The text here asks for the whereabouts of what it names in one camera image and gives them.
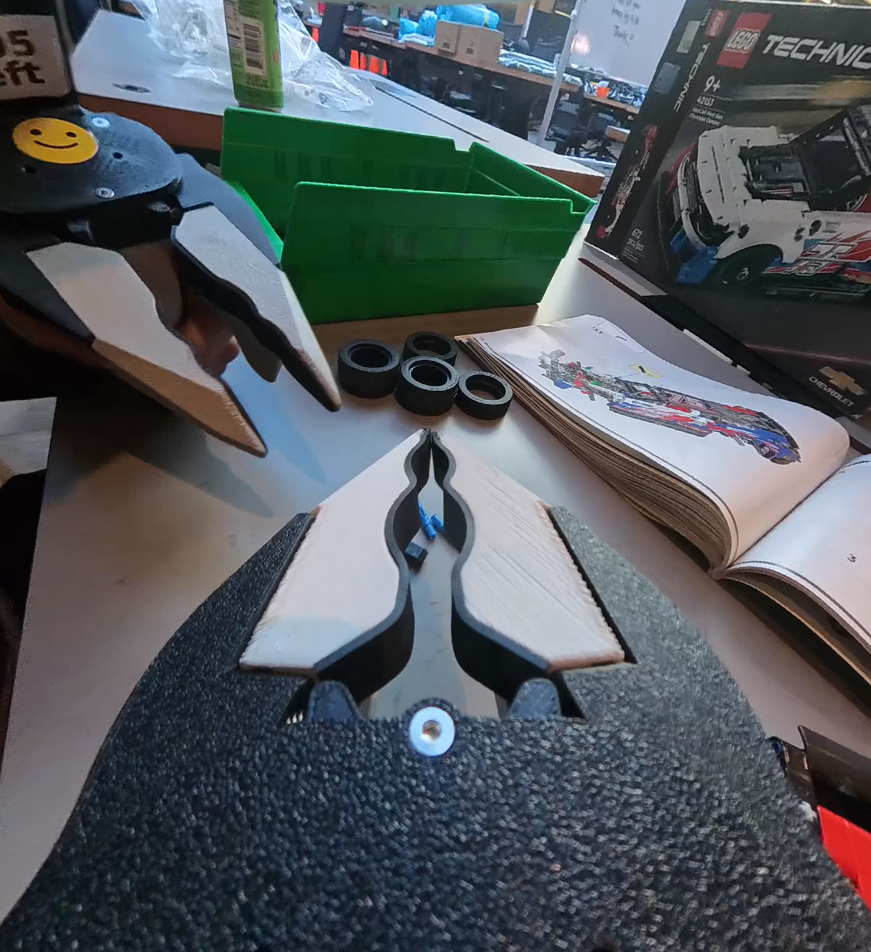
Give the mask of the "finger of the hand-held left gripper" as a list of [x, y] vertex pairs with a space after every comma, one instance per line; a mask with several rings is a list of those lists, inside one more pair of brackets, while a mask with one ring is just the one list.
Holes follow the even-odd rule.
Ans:
[[237, 399], [164, 326], [155, 296], [117, 251], [60, 243], [28, 257], [92, 332], [93, 350], [123, 379], [221, 441], [266, 455]]
[[328, 411], [342, 402], [334, 374], [282, 269], [214, 205], [190, 208], [174, 227], [187, 283], [227, 314]]

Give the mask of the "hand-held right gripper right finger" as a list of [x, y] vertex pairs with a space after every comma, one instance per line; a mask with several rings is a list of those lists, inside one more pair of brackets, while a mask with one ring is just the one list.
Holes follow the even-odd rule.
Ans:
[[452, 571], [456, 660], [505, 700], [522, 684], [622, 663], [610, 624], [550, 508], [536, 494], [447, 437], [433, 437]]

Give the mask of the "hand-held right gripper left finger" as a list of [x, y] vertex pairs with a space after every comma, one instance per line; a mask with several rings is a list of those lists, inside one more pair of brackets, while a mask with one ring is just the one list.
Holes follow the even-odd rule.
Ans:
[[419, 430], [312, 511], [242, 669], [338, 681], [355, 700], [400, 673], [414, 633], [405, 551], [420, 529], [430, 451]]

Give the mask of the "green plastic bin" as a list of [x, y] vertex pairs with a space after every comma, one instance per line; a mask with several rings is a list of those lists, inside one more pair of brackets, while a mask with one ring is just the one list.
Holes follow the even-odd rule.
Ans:
[[240, 108], [221, 158], [313, 326], [537, 304], [593, 205], [479, 143]]

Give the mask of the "toy brick race car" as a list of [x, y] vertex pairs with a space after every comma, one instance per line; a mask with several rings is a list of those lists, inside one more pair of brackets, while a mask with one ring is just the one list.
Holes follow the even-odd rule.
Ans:
[[871, 910], [871, 759], [805, 727], [801, 744], [770, 738], [786, 780], [809, 806], [827, 853]]

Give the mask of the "grey desk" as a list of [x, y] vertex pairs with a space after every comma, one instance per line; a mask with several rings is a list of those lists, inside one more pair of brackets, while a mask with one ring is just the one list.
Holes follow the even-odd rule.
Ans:
[[428, 421], [388, 398], [347, 399], [330, 413], [286, 372], [268, 384], [243, 359], [227, 381], [261, 425], [265, 458], [111, 379], [58, 401], [0, 772], [0, 922], [167, 639], [288, 519], [424, 425], [565, 507], [649, 577], [707, 637], [768, 735], [797, 741], [805, 725], [871, 757], [871, 717], [846, 688], [524, 409], [495, 423], [462, 413]]

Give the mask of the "person's left hand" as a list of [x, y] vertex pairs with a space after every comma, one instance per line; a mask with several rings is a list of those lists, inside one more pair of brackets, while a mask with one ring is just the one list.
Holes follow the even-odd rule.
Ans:
[[220, 378], [239, 356], [239, 342], [228, 323], [228, 314], [200, 291], [185, 287], [156, 297], [157, 313], [165, 327], [191, 349], [208, 374]]

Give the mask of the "wood edged grey table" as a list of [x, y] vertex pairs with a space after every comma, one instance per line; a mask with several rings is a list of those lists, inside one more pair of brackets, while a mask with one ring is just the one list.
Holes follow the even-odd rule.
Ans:
[[[169, 144], [219, 151], [223, 114], [236, 106], [230, 87], [176, 75], [173, 57], [162, 51], [138, 19], [101, 10], [72, 54], [72, 74], [85, 108], [115, 113], [153, 128]], [[379, 127], [450, 138], [457, 149], [479, 142], [499, 154], [595, 198], [605, 176], [498, 127], [373, 73], [357, 73], [371, 85], [371, 106], [339, 113], [291, 96], [284, 114], [349, 125]]]

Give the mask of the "black toy wheel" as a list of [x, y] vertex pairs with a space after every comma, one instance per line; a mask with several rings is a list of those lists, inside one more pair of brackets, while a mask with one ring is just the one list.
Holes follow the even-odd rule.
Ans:
[[402, 360], [418, 357], [435, 358], [450, 365], [456, 363], [458, 346], [452, 337], [431, 330], [421, 330], [405, 339]]
[[374, 339], [351, 341], [337, 355], [339, 385], [355, 397], [385, 397], [394, 392], [401, 362], [401, 352], [390, 344]]
[[416, 356], [401, 363], [394, 397], [406, 411], [436, 416], [449, 412], [459, 376], [451, 363], [433, 356]]
[[513, 401], [513, 390], [506, 380], [487, 371], [469, 371], [458, 380], [455, 406], [468, 416], [494, 421], [503, 418]]

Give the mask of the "open instruction booklet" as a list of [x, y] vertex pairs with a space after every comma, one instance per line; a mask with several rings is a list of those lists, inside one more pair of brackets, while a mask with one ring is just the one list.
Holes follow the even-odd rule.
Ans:
[[710, 574], [811, 630], [871, 696], [871, 453], [820, 411], [708, 379], [584, 315], [460, 349]]

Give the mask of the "clear plastic bag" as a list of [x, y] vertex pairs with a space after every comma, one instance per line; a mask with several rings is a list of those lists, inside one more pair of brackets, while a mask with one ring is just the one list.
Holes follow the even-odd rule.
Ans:
[[[224, 1], [134, 2], [153, 40], [175, 60], [175, 76], [207, 81], [232, 95]], [[370, 86], [349, 78], [313, 41], [292, 2], [275, 2], [284, 106], [308, 103], [328, 111], [359, 112], [372, 104]]]

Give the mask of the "green drink can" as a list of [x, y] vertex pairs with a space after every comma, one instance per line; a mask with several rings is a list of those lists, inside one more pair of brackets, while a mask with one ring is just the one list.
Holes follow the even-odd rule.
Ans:
[[284, 92], [275, 1], [223, 4], [235, 100], [249, 109], [282, 109]]

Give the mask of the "cardboard box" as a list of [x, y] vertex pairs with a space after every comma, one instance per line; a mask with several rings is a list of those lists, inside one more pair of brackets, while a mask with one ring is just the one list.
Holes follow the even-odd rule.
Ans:
[[442, 58], [452, 58], [467, 65], [495, 67], [503, 41], [501, 30], [438, 20], [433, 47]]

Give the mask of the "whiteboard on stand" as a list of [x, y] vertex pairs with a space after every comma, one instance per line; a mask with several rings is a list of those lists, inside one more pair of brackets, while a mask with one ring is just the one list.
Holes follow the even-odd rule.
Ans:
[[591, 66], [608, 77], [647, 86], [684, 9], [684, 1], [577, 1], [554, 59], [555, 77], [538, 130], [548, 127], [570, 65]]

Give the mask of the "race car set box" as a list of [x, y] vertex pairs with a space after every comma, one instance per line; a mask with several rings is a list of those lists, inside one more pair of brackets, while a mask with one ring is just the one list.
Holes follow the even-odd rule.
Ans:
[[687, 2], [586, 242], [657, 312], [871, 411], [871, 6]]

